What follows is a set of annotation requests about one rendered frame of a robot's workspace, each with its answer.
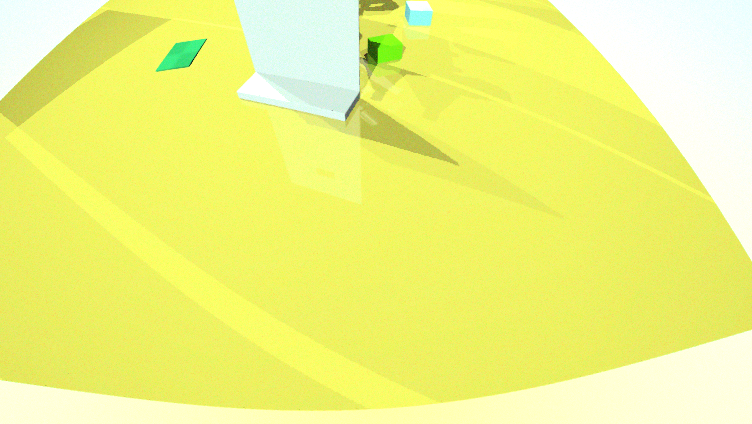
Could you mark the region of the green cube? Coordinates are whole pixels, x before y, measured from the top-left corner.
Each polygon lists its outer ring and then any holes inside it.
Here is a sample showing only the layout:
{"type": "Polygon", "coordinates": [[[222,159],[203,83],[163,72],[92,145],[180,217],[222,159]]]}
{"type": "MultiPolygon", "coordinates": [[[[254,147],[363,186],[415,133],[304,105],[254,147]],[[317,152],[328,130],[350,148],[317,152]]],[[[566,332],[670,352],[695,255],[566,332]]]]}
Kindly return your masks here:
{"type": "Polygon", "coordinates": [[[402,59],[402,43],[394,35],[368,38],[368,53],[376,63],[402,59]]]}

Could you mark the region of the green flat square marker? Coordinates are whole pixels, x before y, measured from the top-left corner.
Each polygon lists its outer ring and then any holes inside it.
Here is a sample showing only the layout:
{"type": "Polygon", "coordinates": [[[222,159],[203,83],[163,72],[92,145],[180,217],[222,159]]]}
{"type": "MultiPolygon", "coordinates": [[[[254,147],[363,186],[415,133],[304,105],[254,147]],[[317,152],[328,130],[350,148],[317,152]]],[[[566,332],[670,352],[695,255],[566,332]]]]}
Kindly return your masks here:
{"type": "Polygon", "coordinates": [[[156,72],[189,67],[206,39],[175,43],[156,72]]]}

